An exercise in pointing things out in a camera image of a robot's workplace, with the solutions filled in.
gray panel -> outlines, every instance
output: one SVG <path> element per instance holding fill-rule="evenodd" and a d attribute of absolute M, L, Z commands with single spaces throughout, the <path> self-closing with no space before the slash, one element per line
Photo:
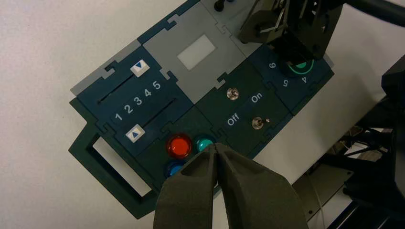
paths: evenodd
<path fill-rule="evenodd" d="M 351 176 L 349 170 L 321 164 L 310 176 L 305 173 L 294 182 L 292 186 L 301 199 L 306 219 L 311 219 L 320 209 L 314 188 L 324 206 Z"/>
<path fill-rule="evenodd" d="M 134 40 L 131 42 L 129 45 L 127 45 L 125 48 L 123 48 L 121 51 L 119 51 L 117 54 L 115 54 L 113 57 L 111 57 L 108 61 L 106 61 L 104 64 L 102 64 L 99 68 L 94 70 L 92 73 L 90 73 L 86 78 L 84 78 L 82 81 L 80 81 L 78 84 L 76 84 L 74 87 L 70 89 L 70 91 L 77 96 L 80 94 L 82 91 L 84 91 L 88 86 L 90 86 L 92 83 L 94 83 L 97 79 L 100 77 L 103 77 L 104 79 L 108 78 L 114 73 L 114 69 L 110 69 L 110 71 L 106 71 L 105 68 L 111 64 L 113 61 L 120 62 L 123 60 L 125 57 L 127 57 L 131 52 L 135 51 L 137 48 L 140 47 L 140 43 L 138 40 Z"/>
<path fill-rule="evenodd" d="M 246 20 L 250 9 L 256 0 L 235 0 L 233 2 L 225 2 L 225 8 L 222 12 L 217 12 L 214 9 L 214 3 L 217 0 L 201 0 L 201 3 L 206 7 L 210 14 L 218 22 L 217 27 L 222 30 L 228 30 L 232 36 L 232 41 L 238 46 L 243 54 L 248 57 L 261 44 L 248 43 L 242 44 L 237 38 L 239 30 L 243 22 Z"/>
<path fill-rule="evenodd" d="M 162 74 L 169 78 L 167 72 L 171 71 L 178 79 L 177 85 L 196 103 L 212 88 L 221 87 L 224 81 L 218 82 L 217 79 L 223 73 L 230 73 L 245 56 L 229 39 L 231 35 L 216 27 L 216 20 L 200 2 L 180 17 L 175 15 L 168 20 L 171 21 L 177 24 L 170 30 L 161 30 L 143 45 L 161 65 Z M 177 55 L 204 34 L 215 50 L 188 70 Z"/>

number 3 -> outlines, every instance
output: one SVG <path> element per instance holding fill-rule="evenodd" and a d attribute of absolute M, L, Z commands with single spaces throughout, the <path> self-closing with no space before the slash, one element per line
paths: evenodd
<path fill-rule="evenodd" d="M 135 97 L 134 102 L 136 102 L 137 105 L 141 105 L 141 104 L 142 104 L 142 100 L 140 100 L 139 97 Z"/>

number 2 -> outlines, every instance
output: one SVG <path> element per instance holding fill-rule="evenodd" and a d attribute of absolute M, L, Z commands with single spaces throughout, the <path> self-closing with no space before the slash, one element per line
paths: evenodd
<path fill-rule="evenodd" d="M 128 111 L 128 114 L 130 114 L 134 111 L 133 109 L 131 109 L 131 107 L 129 105 L 125 105 L 124 110 Z"/>

blue button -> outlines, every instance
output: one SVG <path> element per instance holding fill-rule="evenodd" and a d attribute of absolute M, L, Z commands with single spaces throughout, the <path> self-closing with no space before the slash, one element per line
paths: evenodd
<path fill-rule="evenodd" d="M 175 173 L 177 173 L 177 171 L 179 171 L 181 169 L 181 167 L 182 167 L 181 165 L 173 166 L 169 173 L 170 177 L 173 176 Z"/>

white rectangular display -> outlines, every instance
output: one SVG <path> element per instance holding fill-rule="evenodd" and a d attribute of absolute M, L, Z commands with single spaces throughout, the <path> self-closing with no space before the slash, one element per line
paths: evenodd
<path fill-rule="evenodd" d="M 177 55 L 177 58 L 191 70 L 214 50 L 215 46 L 206 35 L 203 35 Z"/>

